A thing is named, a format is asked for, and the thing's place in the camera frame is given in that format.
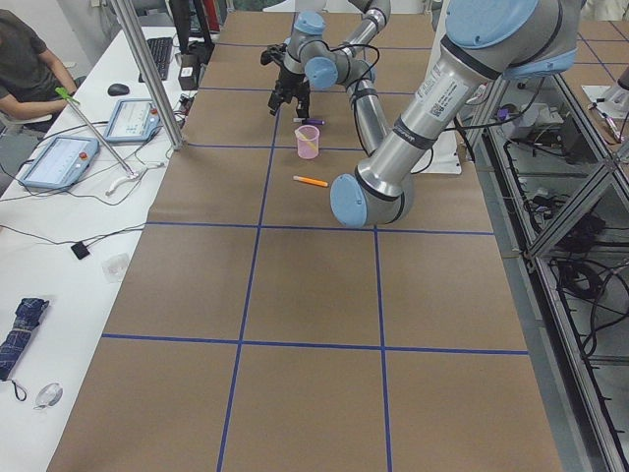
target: orange marker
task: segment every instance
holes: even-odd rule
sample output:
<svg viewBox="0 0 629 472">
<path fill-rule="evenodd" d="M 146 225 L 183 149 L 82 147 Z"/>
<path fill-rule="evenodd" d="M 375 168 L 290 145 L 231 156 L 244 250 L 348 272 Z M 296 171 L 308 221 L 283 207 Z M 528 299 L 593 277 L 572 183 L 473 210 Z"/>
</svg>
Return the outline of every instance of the orange marker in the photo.
<svg viewBox="0 0 629 472">
<path fill-rule="evenodd" d="M 311 179 L 310 177 L 300 177 L 299 175 L 294 175 L 293 180 L 297 182 L 304 182 L 305 184 L 317 185 L 318 187 L 327 187 L 327 182 L 323 180 Z"/>
</svg>

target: black keyboard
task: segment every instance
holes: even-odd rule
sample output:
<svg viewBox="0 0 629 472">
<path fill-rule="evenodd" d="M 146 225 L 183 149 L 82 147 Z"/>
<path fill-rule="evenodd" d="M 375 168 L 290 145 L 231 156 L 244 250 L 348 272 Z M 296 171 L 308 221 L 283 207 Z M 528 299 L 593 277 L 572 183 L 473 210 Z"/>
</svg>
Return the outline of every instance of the black keyboard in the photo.
<svg viewBox="0 0 629 472">
<path fill-rule="evenodd" d="M 152 37 L 146 40 L 148 49 L 150 50 L 159 78 L 162 81 L 168 79 L 168 68 L 170 67 L 170 53 L 173 50 L 173 38 L 170 36 Z M 140 82 L 144 82 L 142 74 L 140 74 Z"/>
</svg>

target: black umbrella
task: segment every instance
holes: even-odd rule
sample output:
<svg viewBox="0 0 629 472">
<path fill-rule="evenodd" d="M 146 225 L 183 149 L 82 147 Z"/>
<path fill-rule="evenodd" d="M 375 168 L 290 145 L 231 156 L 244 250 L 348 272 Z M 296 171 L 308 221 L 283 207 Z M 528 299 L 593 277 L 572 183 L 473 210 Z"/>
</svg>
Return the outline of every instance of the black umbrella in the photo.
<svg viewBox="0 0 629 472">
<path fill-rule="evenodd" d="M 48 306 L 47 300 L 40 298 L 23 298 L 22 303 L 16 310 L 16 320 L 13 328 L 7 335 L 6 341 L 0 345 L 0 381 L 9 378 L 11 370 L 18 362 L 22 351 L 27 347 L 33 330 L 39 326 L 41 314 Z M 27 399 L 26 391 L 20 387 L 23 395 L 18 393 L 18 385 L 11 380 L 16 391 L 16 396 L 20 401 Z"/>
</svg>

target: black t-shirt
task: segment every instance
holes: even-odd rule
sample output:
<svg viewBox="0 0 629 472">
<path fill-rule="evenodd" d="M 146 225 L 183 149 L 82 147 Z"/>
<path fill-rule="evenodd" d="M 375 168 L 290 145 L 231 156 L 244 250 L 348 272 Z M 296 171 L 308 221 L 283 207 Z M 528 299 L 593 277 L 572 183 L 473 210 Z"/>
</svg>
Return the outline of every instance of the black t-shirt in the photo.
<svg viewBox="0 0 629 472">
<path fill-rule="evenodd" d="M 39 60 L 46 43 L 8 10 L 0 9 L 0 98 L 11 94 L 18 101 L 48 101 L 61 84 Z"/>
</svg>

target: pink cup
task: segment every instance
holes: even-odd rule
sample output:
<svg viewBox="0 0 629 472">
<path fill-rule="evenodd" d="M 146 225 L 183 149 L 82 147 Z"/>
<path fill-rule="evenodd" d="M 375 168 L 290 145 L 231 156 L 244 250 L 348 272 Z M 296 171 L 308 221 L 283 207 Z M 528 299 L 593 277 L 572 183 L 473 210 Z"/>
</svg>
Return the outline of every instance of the pink cup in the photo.
<svg viewBox="0 0 629 472">
<path fill-rule="evenodd" d="M 297 155 L 302 159 L 314 159 L 318 156 L 318 128 L 303 125 L 295 130 L 297 137 Z"/>
</svg>

